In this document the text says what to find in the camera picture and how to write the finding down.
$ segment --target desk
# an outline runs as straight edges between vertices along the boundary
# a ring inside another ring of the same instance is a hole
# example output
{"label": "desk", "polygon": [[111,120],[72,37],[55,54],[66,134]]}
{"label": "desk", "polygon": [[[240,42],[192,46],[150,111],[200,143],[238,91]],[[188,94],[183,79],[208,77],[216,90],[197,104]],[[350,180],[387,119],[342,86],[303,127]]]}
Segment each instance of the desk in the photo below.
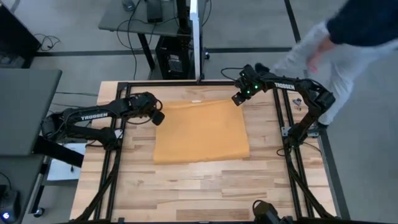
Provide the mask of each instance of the desk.
{"label": "desk", "polygon": [[[141,20],[147,22],[147,9],[146,3],[144,0],[137,6],[137,9],[132,17],[132,21],[130,22],[130,29],[129,31],[132,33],[137,33],[138,38],[140,40],[142,50],[147,58],[148,64],[151,70],[155,69],[155,62],[152,57],[152,53],[149,49],[149,44],[145,37],[145,34],[153,34],[153,35],[162,35],[162,36],[169,36],[169,37],[190,37],[191,33],[184,34],[179,32],[179,27],[176,23],[176,20],[172,19],[176,17],[177,7],[176,7],[176,0],[173,1],[162,1],[162,12],[163,12],[163,21],[165,23],[157,25],[154,28],[153,24],[145,24],[137,20]],[[205,0],[198,0],[198,9],[199,9],[199,18],[200,23],[205,15],[205,7],[206,1]],[[123,9],[121,0],[112,0],[108,8],[102,17],[101,21],[99,22],[98,28],[103,30],[110,30],[110,31],[122,31],[127,32],[127,22],[121,24],[124,21],[128,21],[131,17],[132,12],[126,12]]]}
{"label": "desk", "polygon": [[0,69],[0,171],[21,194],[22,215],[17,223],[22,222],[44,162],[43,155],[32,151],[61,73],[60,70]]}
{"label": "desk", "polygon": [[[114,100],[117,84],[101,84],[99,105]],[[166,102],[227,99],[237,89],[233,86],[132,88],[133,93],[143,91]],[[289,92],[289,96],[290,99],[301,98],[294,92]],[[119,217],[124,217],[126,222],[253,220],[251,206],[257,199],[272,203],[280,216],[294,215],[285,159],[276,154],[276,150],[282,148],[282,141],[272,91],[258,93],[242,106],[250,144],[250,158],[247,159],[154,165],[155,126],[152,123],[127,124],[112,220],[115,222]],[[307,108],[302,106],[298,110],[292,105],[292,112],[298,122]],[[94,120],[93,127],[109,126],[109,121],[109,118]],[[308,138],[306,142],[319,147],[316,139]],[[326,210],[335,215],[320,153],[308,145],[300,148],[310,190]],[[79,216],[97,193],[103,158],[104,150],[87,147],[70,218]],[[102,217],[107,201],[105,195]],[[300,203],[301,207],[305,206],[302,194]]]}

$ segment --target person's hand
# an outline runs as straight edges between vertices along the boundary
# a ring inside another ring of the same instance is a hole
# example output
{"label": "person's hand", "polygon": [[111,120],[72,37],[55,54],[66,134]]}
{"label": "person's hand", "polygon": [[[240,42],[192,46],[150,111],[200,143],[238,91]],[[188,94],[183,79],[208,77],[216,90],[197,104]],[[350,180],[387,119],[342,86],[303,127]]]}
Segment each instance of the person's hand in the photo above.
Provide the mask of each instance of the person's hand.
{"label": "person's hand", "polygon": [[318,68],[317,68],[316,64],[321,59],[322,53],[325,53],[326,51],[331,50],[331,49],[333,49],[335,47],[336,47],[336,44],[334,44],[330,40],[329,36],[325,37],[322,40],[322,42],[319,44],[317,50],[313,53],[313,55],[308,58],[308,60],[307,60],[308,69],[311,72],[313,72],[313,73],[317,73],[318,72]]}

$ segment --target gray pants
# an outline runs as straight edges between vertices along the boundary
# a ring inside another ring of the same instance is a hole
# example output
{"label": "gray pants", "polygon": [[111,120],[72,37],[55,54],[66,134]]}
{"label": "gray pants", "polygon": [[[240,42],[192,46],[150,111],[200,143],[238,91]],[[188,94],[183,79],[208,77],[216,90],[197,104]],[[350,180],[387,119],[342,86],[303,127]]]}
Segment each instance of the gray pants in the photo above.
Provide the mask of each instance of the gray pants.
{"label": "gray pants", "polygon": [[[287,73],[295,72],[297,74],[297,72],[306,70],[307,59],[312,56],[319,43],[328,35],[329,32],[325,26],[325,22],[314,26],[285,58],[272,67],[271,72],[277,75],[291,76],[287,75]],[[398,48],[397,39],[375,47],[355,47],[348,44],[341,44],[333,50],[325,52],[322,55],[319,65],[322,63],[330,64],[331,76],[325,88],[333,93],[336,101],[318,121],[322,124],[330,124],[337,112],[347,102],[353,90],[355,78],[371,62],[391,53],[396,48]],[[322,74],[309,74],[309,78],[314,80],[318,80],[319,76],[322,76]]]}

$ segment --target blue jacket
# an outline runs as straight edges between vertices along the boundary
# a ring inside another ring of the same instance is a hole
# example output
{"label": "blue jacket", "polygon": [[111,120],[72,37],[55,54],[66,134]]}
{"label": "blue jacket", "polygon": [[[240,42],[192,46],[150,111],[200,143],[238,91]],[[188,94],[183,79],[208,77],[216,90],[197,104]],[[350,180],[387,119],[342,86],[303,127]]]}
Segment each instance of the blue jacket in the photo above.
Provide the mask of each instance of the blue jacket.
{"label": "blue jacket", "polygon": [[370,47],[398,39],[398,0],[348,0],[326,27],[335,44]]}

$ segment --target electronic device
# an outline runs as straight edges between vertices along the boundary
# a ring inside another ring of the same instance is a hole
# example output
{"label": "electronic device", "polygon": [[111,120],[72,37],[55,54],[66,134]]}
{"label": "electronic device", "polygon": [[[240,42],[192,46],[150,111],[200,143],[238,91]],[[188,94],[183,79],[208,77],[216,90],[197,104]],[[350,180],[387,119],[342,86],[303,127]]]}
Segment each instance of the electronic device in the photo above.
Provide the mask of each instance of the electronic device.
{"label": "electronic device", "polygon": [[21,214],[21,202],[19,192],[2,185],[0,190],[0,219],[5,224],[11,224],[18,220]]}
{"label": "electronic device", "polygon": [[136,5],[132,0],[122,0],[123,9],[125,11],[133,11],[136,8]]}
{"label": "electronic device", "polygon": [[162,22],[163,12],[160,0],[146,0],[147,3],[147,20],[150,23]]}
{"label": "electronic device", "polygon": [[189,78],[191,69],[190,41],[190,38],[160,36],[155,51],[164,80]]}

